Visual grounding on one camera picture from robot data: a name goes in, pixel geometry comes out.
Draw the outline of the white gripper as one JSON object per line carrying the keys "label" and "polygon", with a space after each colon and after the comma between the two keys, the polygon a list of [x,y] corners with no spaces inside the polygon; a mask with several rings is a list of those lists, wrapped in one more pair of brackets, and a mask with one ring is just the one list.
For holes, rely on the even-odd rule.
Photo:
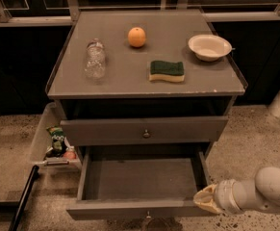
{"label": "white gripper", "polygon": [[243,210],[233,195],[235,183],[236,181],[231,179],[205,187],[193,197],[195,205],[213,214],[221,214],[222,212],[227,215],[242,214]]}

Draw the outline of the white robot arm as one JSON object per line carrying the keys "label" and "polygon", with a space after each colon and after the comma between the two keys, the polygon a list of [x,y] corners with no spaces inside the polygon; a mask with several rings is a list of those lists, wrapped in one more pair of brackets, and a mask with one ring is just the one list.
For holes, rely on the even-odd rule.
{"label": "white robot arm", "polygon": [[194,196],[199,208],[280,215],[280,90],[266,107],[239,107],[209,159],[224,175]]}

